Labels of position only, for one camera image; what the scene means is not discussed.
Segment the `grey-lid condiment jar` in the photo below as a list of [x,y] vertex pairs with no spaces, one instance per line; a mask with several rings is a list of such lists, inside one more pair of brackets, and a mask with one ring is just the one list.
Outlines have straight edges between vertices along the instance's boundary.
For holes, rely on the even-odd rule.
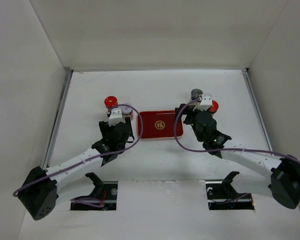
[[134,118],[134,110],[131,107],[122,105],[120,106],[120,109],[121,109],[122,116],[124,118],[129,117],[131,120]]

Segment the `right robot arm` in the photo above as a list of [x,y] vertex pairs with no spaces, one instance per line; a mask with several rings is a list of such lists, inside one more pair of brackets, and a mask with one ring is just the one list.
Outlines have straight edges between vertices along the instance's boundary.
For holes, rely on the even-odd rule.
[[209,109],[201,110],[192,102],[175,108],[175,125],[181,122],[182,116],[185,116],[183,123],[191,126],[197,141],[202,144],[201,153],[234,162],[262,177],[244,179],[240,171],[231,171],[216,185],[229,202],[248,194],[258,194],[273,198],[285,208],[297,208],[300,203],[300,161],[297,158],[244,147],[217,129]]

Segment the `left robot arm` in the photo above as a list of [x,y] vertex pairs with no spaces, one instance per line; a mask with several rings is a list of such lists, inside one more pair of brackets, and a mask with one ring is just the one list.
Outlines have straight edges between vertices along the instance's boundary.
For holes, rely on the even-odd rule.
[[61,190],[81,177],[92,180],[85,187],[85,193],[90,199],[95,200],[102,195],[101,180],[93,170],[115,160],[126,150],[129,138],[134,135],[129,117],[114,126],[101,121],[99,128],[101,140],[62,164],[46,169],[40,166],[33,168],[22,186],[13,193],[35,221],[45,218],[61,202]]

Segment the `black-top salt grinder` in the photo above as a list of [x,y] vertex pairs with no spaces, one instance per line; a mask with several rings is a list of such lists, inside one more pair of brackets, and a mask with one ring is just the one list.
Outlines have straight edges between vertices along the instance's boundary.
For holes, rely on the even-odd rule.
[[203,95],[203,91],[198,88],[194,88],[190,92],[190,99],[193,101],[195,99],[201,98]]

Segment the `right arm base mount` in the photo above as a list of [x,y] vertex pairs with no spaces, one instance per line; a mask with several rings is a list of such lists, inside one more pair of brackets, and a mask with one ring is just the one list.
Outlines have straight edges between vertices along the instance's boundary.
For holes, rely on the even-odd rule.
[[206,180],[205,188],[210,211],[255,210],[250,193],[238,193],[232,186],[238,171],[230,172],[224,179]]

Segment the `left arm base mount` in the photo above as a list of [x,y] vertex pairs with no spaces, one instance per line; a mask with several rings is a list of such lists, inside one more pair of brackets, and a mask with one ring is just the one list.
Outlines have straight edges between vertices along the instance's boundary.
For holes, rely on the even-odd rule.
[[93,189],[88,194],[75,198],[70,203],[71,211],[115,211],[117,209],[118,187],[117,181],[102,181],[95,173],[85,175],[90,179]]

